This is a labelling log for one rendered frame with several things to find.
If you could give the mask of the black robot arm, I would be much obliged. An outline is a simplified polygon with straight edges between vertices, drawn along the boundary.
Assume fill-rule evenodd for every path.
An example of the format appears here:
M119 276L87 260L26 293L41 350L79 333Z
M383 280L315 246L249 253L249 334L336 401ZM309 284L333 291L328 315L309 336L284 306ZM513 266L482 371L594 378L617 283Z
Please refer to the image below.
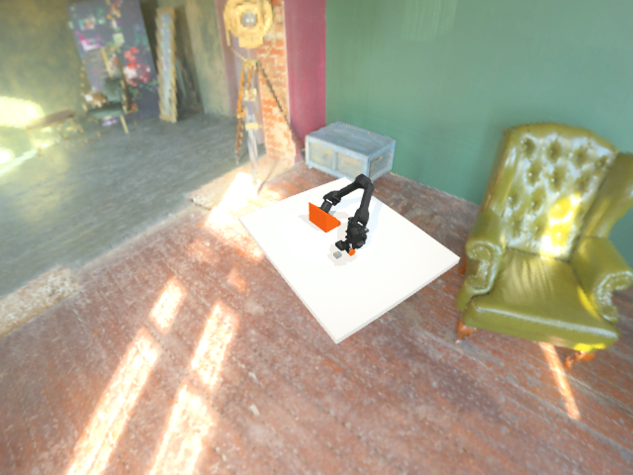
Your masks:
M365 237L363 237L364 233L362 232L362 230L365 231L370 220L369 204L375 188L371 183L371 179L369 179L364 174L361 173L355 178L355 182L351 183L350 185L346 185L339 190L332 190L323 195L322 199L324 201L319 208L329 214L329 210L331 209L332 205L336 206L338 203L340 203L342 197L357 189L364 189L360 207L356 210L354 217L348 218L349 221L347 224L347 231L350 233L351 236L349 243L353 243L355 248L359 249L366 243L367 240ZM360 225L358 222L363 226Z

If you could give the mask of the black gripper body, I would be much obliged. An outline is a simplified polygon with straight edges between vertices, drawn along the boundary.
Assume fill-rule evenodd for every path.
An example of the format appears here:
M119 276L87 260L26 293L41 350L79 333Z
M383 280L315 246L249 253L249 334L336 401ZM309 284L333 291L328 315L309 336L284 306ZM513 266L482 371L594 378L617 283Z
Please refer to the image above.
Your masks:
M337 242L335 243L335 246L336 246L336 247L337 247L340 251L345 250L345 249L346 249L347 247L349 247L349 245L350 245L350 243L349 243L349 242L350 242L350 239L351 239L350 233L349 233L348 231L345 231L345 232L347 233L347 236L345 237L345 238L346 238L346 241L339 240L339 241L337 241ZM362 232L363 232L363 231L362 231ZM364 233L364 232L363 232L363 233ZM363 237L367 238L368 236L364 233Z

